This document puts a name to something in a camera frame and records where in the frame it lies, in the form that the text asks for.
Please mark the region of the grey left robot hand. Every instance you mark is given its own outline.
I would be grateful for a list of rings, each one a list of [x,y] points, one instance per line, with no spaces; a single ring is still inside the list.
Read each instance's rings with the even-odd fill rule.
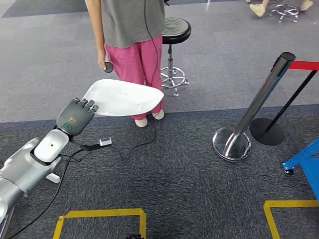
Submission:
[[[56,125],[71,136],[79,135],[98,109],[99,106],[93,100],[74,98],[57,116]]]

